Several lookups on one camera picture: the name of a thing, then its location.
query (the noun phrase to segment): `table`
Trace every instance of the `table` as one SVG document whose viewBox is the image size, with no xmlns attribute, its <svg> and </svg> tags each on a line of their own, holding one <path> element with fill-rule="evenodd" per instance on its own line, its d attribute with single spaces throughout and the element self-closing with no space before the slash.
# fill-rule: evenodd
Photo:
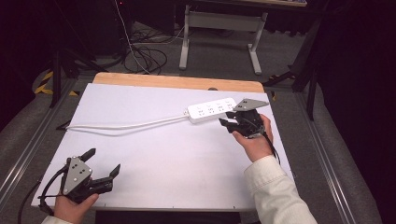
<svg viewBox="0 0 396 224">
<path fill-rule="evenodd" d="M 221 91 L 203 91 L 208 88 Z M 85 90 L 71 125 L 82 121 L 111 120 L 112 124 L 120 124 L 128 119 L 169 117 L 190 101 L 206 102 L 225 96 L 239 102 L 242 99 L 237 98 L 241 96 L 257 99 L 266 94 L 259 82 L 99 73 Z M 258 110 L 273 121 L 274 145 L 282 167 L 293 178 L 271 107 Z M 113 191 L 102 195 L 95 209 L 233 212 L 255 209 L 243 180 L 243 171 L 251 162 L 217 120 L 198 125 L 181 121 L 125 133 L 68 131 L 37 193 L 41 193 L 67 157 L 81 155 L 91 147 L 97 148 L 96 155 L 87 161 L 94 179 L 107 176 L 121 164 Z M 60 181 L 55 182 L 49 194 L 57 193 Z M 36 196 L 33 206 L 38 205 Z M 47 199 L 47 203 L 54 205 L 54 200 Z"/>
<path fill-rule="evenodd" d="M 208 1 L 209 3 L 218 4 L 235 4 L 239 2 L 243 4 L 262 4 L 270 6 L 281 6 L 281 7 L 305 7 L 306 2 L 303 1 L 283 1 L 283 0 L 241 0 L 241 1 Z M 219 13 L 206 13 L 206 12 L 195 12 L 190 11 L 189 5 L 186 5 L 185 18 L 184 18 L 184 37 L 183 45 L 180 55 L 179 68 L 185 70 L 187 68 L 187 60 L 189 54 L 189 30 L 190 27 L 203 27 L 213 29 L 228 29 L 236 31 L 256 32 L 252 44 L 247 45 L 247 50 L 250 55 L 250 60 L 253 65 L 253 69 L 256 75 L 262 73 L 259 59 L 257 57 L 256 49 L 262 36 L 262 30 L 265 25 L 265 21 L 268 13 L 263 12 L 261 17 L 249 17 L 249 16 L 237 16 L 237 15 L 225 15 Z"/>
</svg>

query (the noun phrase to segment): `power strip switch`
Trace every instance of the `power strip switch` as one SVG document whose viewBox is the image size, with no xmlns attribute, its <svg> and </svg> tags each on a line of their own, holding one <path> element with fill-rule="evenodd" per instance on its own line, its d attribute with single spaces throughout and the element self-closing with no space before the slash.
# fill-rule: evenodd
<svg viewBox="0 0 396 224">
<path fill-rule="evenodd" d="M 233 111 L 236 107 L 233 98 L 226 98 L 217 101 L 210 101 L 198 105 L 187 107 L 191 123 L 199 123 L 211 119 L 225 117 L 225 112 Z"/>
</svg>

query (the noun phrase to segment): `sleeve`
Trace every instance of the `sleeve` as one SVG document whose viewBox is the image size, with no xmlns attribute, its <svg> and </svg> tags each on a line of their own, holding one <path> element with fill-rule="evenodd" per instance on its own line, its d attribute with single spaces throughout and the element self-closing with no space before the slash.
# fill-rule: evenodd
<svg viewBox="0 0 396 224">
<path fill-rule="evenodd" d="M 245 171 L 245 179 L 261 223 L 317 223 L 275 157 L 253 162 Z"/>
<path fill-rule="evenodd" d="M 70 222 L 63 221 L 57 217 L 47 216 L 41 224 L 72 224 Z"/>
</svg>

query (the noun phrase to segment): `hand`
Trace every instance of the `hand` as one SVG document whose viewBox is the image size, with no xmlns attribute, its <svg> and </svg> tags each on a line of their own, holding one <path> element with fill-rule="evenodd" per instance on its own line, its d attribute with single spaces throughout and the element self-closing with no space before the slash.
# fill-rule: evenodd
<svg viewBox="0 0 396 224">
<path fill-rule="evenodd" d="M 54 216 L 73 224 L 82 222 L 85 213 L 99 198 L 98 194 L 93 194 L 82 203 L 74 203 L 65 196 L 58 196 L 55 201 Z"/>
<path fill-rule="evenodd" d="M 274 136 L 271 130 L 271 120 L 262 114 L 260 114 L 260 117 L 264 123 L 265 132 L 267 133 L 268 138 L 271 140 L 271 142 L 273 142 Z M 234 131 L 233 137 L 239 144 L 241 144 L 241 146 L 245 149 L 248 158 L 253 162 L 263 157 L 273 155 L 268 141 L 262 135 L 256 138 L 247 139 L 239 132 Z"/>
</svg>

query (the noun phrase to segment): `white power strip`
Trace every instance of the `white power strip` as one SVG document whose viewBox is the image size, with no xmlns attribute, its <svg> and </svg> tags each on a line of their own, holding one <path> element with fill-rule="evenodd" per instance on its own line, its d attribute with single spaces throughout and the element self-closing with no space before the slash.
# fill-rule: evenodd
<svg viewBox="0 0 396 224">
<path fill-rule="evenodd" d="M 187 107 L 191 123 L 199 123 L 210 119 L 219 119 L 225 116 L 225 112 L 233 111 L 236 103 L 233 98 L 210 101 Z"/>
</svg>

